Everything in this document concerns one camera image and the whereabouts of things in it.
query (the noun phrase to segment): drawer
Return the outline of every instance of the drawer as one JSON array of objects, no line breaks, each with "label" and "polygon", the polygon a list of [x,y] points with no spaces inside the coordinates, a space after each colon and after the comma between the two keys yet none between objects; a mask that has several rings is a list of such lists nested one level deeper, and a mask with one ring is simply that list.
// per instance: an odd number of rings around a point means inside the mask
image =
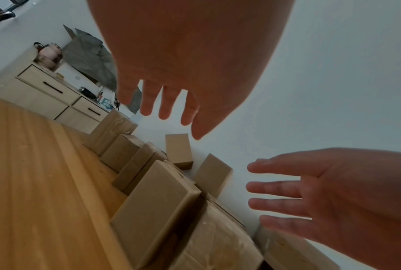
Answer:
[{"label": "drawer", "polygon": [[66,104],[16,78],[0,87],[0,98],[53,120],[67,108]]},{"label": "drawer", "polygon": [[66,104],[72,105],[79,94],[71,90],[69,87],[56,81],[54,78],[45,74],[43,71],[35,66],[30,66],[22,74],[18,76],[21,80],[33,85],[34,87],[42,90],[43,92],[58,98]]},{"label": "drawer", "polygon": [[108,112],[99,108],[92,102],[86,100],[84,97],[80,97],[78,101],[73,105],[73,108],[83,112],[84,114],[94,118],[97,121],[102,121],[108,114]]},{"label": "drawer", "polygon": [[75,109],[68,107],[55,121],[68,127],[90,134],[100,123]]}]

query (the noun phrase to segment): palm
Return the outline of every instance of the palm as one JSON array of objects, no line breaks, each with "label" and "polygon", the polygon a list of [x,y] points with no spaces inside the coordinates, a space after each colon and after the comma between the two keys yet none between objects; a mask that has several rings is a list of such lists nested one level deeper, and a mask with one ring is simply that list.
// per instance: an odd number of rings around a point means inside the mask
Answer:
[{"label": "palm", "polygon": [[249,170],[301,175],[301,181],[247,185],[251,192],[295,198],[251,199],[252,208],[312,219],[262,216],[266,227],[378,269],[401,269],[401,153],[325,149],[257,161]]},{"label": "palm", "polygon": [[141,113],[162,87],[161,119],[187,89],[181,123],[196,139],[252,91],[282,34],[293,0],[89,0],[118,71],[118,98],[144,80]]}]

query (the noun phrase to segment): white dresser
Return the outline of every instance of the white dresser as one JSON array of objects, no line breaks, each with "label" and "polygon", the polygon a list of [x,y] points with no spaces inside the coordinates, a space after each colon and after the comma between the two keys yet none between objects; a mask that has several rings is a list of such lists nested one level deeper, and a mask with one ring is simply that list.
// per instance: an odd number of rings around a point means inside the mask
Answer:
[{"label": "white dresser", "polygon": [[34,63],[36,55],[37,50],[30,48],[0,73],[0,98],[91,133],[108,111]]}]

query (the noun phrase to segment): drawer handle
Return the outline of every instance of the drawer handle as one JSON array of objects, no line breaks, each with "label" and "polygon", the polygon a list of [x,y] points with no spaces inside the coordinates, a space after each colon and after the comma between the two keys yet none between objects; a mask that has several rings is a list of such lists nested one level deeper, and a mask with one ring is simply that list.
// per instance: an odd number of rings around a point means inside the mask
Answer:
[{"label": "drawer handle", "polygon": [[98,114],[98,116],[101,116],[101,114],[97,113],[96,111],[94,111],[94,110],[91,109],[91,108],[88,108],[88,110],[90,110],[91,112],[93,112],[93,113],[95,113],[95,114]]},{"label": "drawer handle", "polygon": [[49,83],[47,83],[46,81],[44,81],[44,85],[47,85],[49,87],[51,87],[52,89],[54,89],[57,92],[60,92],[60,94],[62,94],[63,92],[61,92],[60,90],[58,90],[57,88],[55,88],[54,86],[50,85]]}]

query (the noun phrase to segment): white wall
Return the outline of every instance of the white wall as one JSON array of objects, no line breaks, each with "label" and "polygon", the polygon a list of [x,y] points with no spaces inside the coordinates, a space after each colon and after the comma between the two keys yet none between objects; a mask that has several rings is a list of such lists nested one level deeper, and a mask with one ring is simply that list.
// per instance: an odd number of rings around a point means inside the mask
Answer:
[{"label": "white wall", "polygon": [[[179,117],[144,117],[136,135],[165,149],[166,133],[190,132]],[[256,228],[248,181],[290,179],[249,174],[259,157],[324,147],[401,151],[401,0],[298,0],[284,36],[248,100],[201,141],[193,171],[209,152],[234,168],[219,200]],[[342,269],[369,269],[317,245]]]},{"label": "white wall", "polygon": [[30,0],[0,22],[0,71],[35,41],[64,47],[70,37],[63,24],[103,40],[84,0]]}]

